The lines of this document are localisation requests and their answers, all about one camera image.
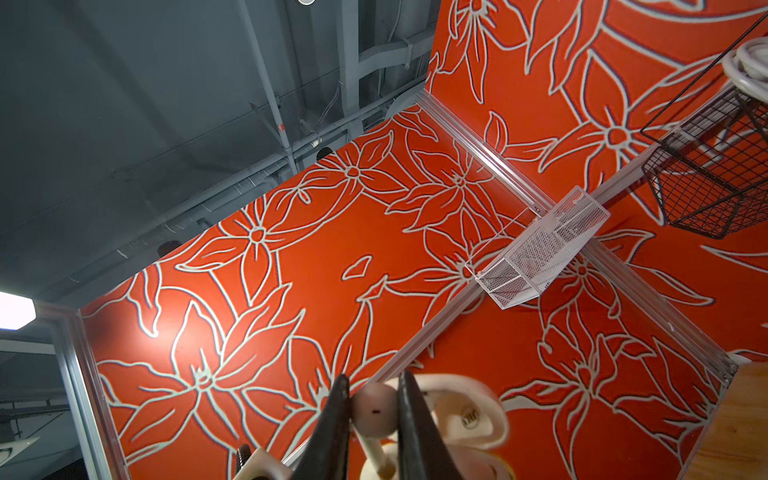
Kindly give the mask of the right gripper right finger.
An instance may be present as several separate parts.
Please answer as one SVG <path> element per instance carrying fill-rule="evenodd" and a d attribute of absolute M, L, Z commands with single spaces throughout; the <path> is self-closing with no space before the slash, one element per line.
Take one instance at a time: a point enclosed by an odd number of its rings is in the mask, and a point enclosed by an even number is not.
<path fill-rule="evenodd" d="M 398 377 L 398 475 L 404 480 L 462 478 L 410 371 Z"/>

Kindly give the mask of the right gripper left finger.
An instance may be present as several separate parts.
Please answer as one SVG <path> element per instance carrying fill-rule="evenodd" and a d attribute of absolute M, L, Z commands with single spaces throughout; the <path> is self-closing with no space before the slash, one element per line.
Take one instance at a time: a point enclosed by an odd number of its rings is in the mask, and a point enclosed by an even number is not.
<path fill-rule="evenodd" d="M 315 429 L 293 471 L 292 480 L 346 480 L 352 401 L 350 382 L 339 375 L 329 392 Z"/>

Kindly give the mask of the white earbud charging case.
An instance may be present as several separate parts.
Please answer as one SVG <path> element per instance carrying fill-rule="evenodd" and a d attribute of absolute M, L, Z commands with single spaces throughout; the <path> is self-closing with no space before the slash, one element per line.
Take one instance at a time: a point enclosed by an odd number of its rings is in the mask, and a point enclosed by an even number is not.
<path fill-rule="evenodd" d="M 514 479 L 513 469 L 491 453 L 509 437 L 510 426 L 501 402 L 485 384 L 454 374 L 417 374 L 415 379 L 443 442 L 465 479 Z M 398 381 L 385 383 L 396 391 Z M 397 431 L 381 439 L 396 467 Z M 361 474 L 366 475 L 366 461 Z"/>

